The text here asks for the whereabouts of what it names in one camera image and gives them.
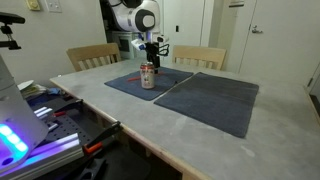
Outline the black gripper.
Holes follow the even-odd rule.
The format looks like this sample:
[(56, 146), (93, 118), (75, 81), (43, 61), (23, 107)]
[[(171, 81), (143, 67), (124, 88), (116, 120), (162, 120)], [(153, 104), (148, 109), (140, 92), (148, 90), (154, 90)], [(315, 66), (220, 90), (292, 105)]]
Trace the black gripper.
[[(149, 62), (152, 62), (154, 64), (154, 58), (153, 56), (156, 56), (159, 53), (159, 44), (158, 43), (146, 43), (145, 51), (147, 53), (147, 57)], [(159, 56), (155, 57), (155, 68), (160, 67), (160, 58)]]

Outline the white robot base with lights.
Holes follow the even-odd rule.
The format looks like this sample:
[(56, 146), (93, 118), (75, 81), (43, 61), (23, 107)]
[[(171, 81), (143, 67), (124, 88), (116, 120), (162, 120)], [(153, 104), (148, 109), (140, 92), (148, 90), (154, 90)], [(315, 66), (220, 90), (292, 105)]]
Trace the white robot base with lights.
[(47, 134), (0, 56), (0, 173), (22, 164)]

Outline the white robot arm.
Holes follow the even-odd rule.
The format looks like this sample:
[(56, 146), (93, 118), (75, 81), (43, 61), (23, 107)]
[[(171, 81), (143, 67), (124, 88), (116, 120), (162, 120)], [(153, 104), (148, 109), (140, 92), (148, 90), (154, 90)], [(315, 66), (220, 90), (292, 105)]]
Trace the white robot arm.
[(145, 50), (147, 61), (159, 68), (159, 44), (165, 42), (166, 38), (160, 29), (160, 7), (157, 1), (142, 0), (135, 8), (127, 7), (123, 0), (107, 0), (107, 3), (116, 26), (122, 31), (138, 33), (138, 38), (132, 40), (131, 44), (139, 51)]

